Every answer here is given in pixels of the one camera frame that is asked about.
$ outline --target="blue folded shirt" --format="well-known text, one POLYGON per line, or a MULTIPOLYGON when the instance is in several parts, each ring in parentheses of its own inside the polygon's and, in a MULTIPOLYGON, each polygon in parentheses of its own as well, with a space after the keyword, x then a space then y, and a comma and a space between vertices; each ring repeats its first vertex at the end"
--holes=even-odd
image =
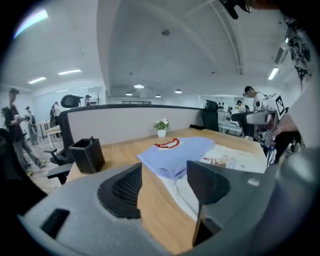
POLYGON ((177 180, 187 172, 187 161, 198 161, 215 142, 204 137, 174 138, 167 144, 155 144, 137 155, 156 175, 177 180))

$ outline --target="white table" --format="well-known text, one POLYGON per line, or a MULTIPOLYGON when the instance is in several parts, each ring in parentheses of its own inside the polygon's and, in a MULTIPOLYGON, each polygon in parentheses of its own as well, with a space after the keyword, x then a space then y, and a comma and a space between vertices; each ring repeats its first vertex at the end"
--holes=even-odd
POLYGON ((219 128, 241 133, 241 128, 228 120, 218 121, 219 128))
POLYGON ((50 147, 54 149, 55 146, 54 146, 54 144, 52 143, 51 135, 61 133, 60 125, 56 125, 56 126, 50 128, 50 129, 48 129, 48 130, 45 130, 44 132, 47 134, 50 147))

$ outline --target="floor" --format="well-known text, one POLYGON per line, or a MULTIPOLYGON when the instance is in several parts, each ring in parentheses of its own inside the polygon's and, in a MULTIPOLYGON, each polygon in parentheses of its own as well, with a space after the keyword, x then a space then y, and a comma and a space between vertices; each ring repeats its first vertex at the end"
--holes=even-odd
MULTIPOLYGON (((54 147, 57 149, 57 152, 63 149, 62 138, 54 138, 51 136, 54 147)), ((47 174, 50 170, 57 167, 58 165, 50 162, 51 154, 44 152, 44 149, 49 149, 49 140, 48 138, 42 138, 38 136, 39 144, 32 146, 30 140, 27 140, 28 145, 31 147, 33 154, 38 157, 40 160, 46 160, 46 165, 41 169, 36 166, 27 153, 24 153, 24 157, 31 166, 29 167, 30 171, 33 172, 33 175, 30 179, 45 193, 50 194, 54 192, 57 188, 61 187, 61 183, 57 177, 48 179, 47 174)))

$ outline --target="white pot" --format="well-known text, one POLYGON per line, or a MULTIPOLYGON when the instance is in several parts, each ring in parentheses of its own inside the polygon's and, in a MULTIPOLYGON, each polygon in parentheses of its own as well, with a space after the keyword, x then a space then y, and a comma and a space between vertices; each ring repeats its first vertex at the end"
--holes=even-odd
POLYGON ((159 138, 164 138, 166 137, 166 130, 158 130, 158 137, 159 138))

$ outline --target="ceiling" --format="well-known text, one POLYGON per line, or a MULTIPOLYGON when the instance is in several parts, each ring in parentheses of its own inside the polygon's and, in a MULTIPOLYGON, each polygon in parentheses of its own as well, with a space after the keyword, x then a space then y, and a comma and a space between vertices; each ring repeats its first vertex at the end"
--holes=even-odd
MULTIPOLYGON (((238 80, 242 91, 248 80, 266 85, 287 26, 279 11, 237 13, 231 19, 217 0, 124 0, 110 47, 111 95, 169 97, 176 88, 200 93, 238 80)), ((272 82, 283 83, 292 69, 290 61, 281 65, 272 82)))
MULTIPOLYGON (((233 20, 218 0, 117 1, 111 38, 103 48, 97 46, 98 0, 52 0, 39 6, 48 18, 12 41, 0 83, 54 91, 81 80, 81 87, 110 84, 110 96, 132 91, 142 98, 170 97, 177 88, 187 94, 237 94, 235 86, 242 91, 243 85, 271 85, 272 57, 287 29, 279 11, 245 13, 238 8, 239 19, 233 20), (162 35, 163 30, 170 34, 162 35), (106 66, 102 52, 108 53, 106 66), (73 69, 82 72, 58 75, 73 69), (28 84, 39 77, 47 79, 28 84), (145 88, 134 89, 137 83, 145 88)), ((288 59, 272 83, 287 84, 294 77, 288 59)))
POLYGON ((32 90, 72 80, 102 83, 96 41, 97 6, 98 0, 52 0, 39 5, 33 12, 45 9, 48 18, 13 39, 1 68, 0 83, 32 90), (58 75, 75 69, 82 72, 58 75), (39 77, 47 79, 28 84, 39 77))

